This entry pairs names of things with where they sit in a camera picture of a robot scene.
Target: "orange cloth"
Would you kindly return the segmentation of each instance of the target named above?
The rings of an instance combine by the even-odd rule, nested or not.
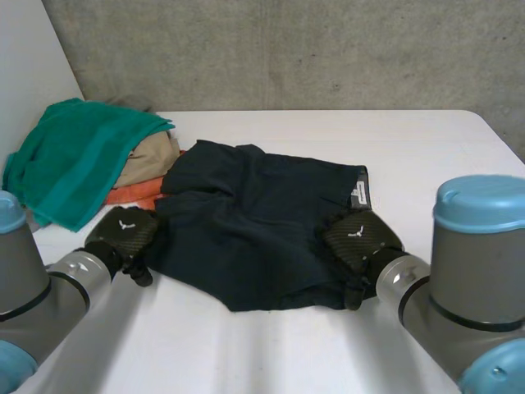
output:
[[[105,204],[137,203],[142,209],[155,209],[155,200],[161,194],[162,178],[153,178],[146,182],[112,189],[106,197]]]

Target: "white wall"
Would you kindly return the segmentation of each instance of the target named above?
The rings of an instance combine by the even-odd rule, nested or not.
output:
[[[0,171],[45,108],[82,97],[40,0],[0,0]]]

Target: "black ring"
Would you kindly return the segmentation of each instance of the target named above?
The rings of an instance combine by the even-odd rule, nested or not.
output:
[[[399,307],[397,309],[397,315],[399,318],[399,321],[401,322],[401,325],[404,327],[404,321],[403,321],[403,312],[404,307],[407,305],[407,302],[409,302],[410,297],[412,294],[421,286],[423,286],[425,283],[428,283],[430,281],[430,277],[422,277],[417,282],[415,282],[404,294],[403,297],[401,297],[401,301],[399,302]]]
[[[40,294],[38,294],[35,298],[33,298],[30,302],[22,305],[19,308],[9,311],[6,314],[0,314],[0,323],[6,322],[7,320],[20,316],[21,314],[24,314],[28,310],[33,309],[36,305],[44,301],[50,292],[51,292],[51,279],[49,280],[47,287],[43,289],[43,291]]]
[[[432,298],[432,296],[428,297],[430,304],[437,310],[437,312],[443,316],[444,318],[447,318],[448,320],[459,324],[460,326],[464,326],[466,328],[471,328],[472,330],[478,330],[478,331],[486,331],[486,332],[511,332],[519,330],[523,325],[523,320],[518,320],[517,322],[511,322],[511,323],[484,323],[484,322],[477,322],[475,320],[470,320],[468,318],[462,318],[461,316],[458,316],[457,314],[453,314],[449,310],[443,308],[441,305],[439,305],[436,300]]]
[[[60,272],[49,273],[49,275],[52,276],[52,277],[59,277],[61,279],[64,279],[65,281],[68,281],[76,290],[78,290],[80,295],[84,299],[85,311],[86,311],[86,313],[88,312],[89,307],[91,306],[91,300],[89,299],[89,294],[84,289],[84,287],[80,283],[78,283],[78,281],[76,279],[70,277],[66,273],[60,273]]]

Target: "black shorts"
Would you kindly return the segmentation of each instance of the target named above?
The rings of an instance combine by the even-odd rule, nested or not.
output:
[[[232,311],[344,308],[344,283],[316,228],[349,207],[363,166],[199,141],[166,174],[167,228],[146,264]]]

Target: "gray wall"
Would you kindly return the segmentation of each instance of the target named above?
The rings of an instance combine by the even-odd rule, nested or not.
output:
[[[457,108],[525,158],[523,0],[43,0],[88,99]]]

